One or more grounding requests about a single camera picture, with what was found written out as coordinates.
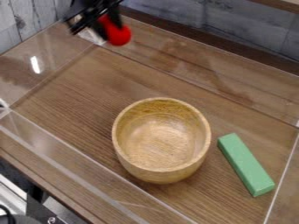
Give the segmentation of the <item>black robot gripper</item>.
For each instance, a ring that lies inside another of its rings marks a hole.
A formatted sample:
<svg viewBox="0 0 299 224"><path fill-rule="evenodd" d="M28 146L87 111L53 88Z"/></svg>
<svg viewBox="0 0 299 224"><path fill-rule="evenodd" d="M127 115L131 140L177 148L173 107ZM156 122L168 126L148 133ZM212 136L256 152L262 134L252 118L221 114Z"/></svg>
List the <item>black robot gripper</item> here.
<svg viewBox="0 0 299 224"><path fill-rule="evenodd" d="M123 0L71 0L69 9L63 16L63 22L71 29L76 15L81 14L84 23L87 23L95 15L105 11L109 21L117 29L121 29L123 21L119 11L121 2ZM105 28L99 21L91 24L91 29L104 40L108 40Z"/></svg>

